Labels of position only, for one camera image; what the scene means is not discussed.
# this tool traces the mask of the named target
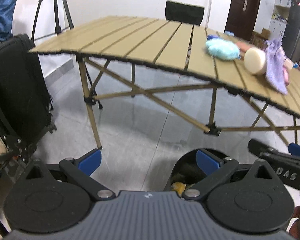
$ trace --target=light blue plush toy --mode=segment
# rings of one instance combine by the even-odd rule
[[[206,49],[210,55],[223,60],[234,60],[240,55],[240,50],[237,45],[223,39],[212,39],[207,41]]]

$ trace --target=black suitcase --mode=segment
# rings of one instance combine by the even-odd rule
[[[39,57],[28,53],[33,47],[26,34],[0,43],[0,107],[13,130],[28,144],[37,143],[46,127],[51,132],[53,109]]]

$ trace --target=stainless steel refrigerator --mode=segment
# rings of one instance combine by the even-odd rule
[[[287,27],[282,38],[282,48],[293,62],[300,60],[300,0],[291,0]]]

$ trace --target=metal screw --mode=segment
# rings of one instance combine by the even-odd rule
[[[102,189],[98,191],[97,195],[101,198],[109,198],[113,195],[113,192],[109,189]]]
[[[187,196],[187,197],[198,197],[198,196],[200,196],[200,191],[199,190],[197,190],[197,189],[187,189],[186,191],[185,191],[185,195]]]

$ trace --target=round white sponge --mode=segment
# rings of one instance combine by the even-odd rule
[[[266,72],[266,54],[258,48],[250,48],[244,55],[244,66],[253,75],[262,75]]]

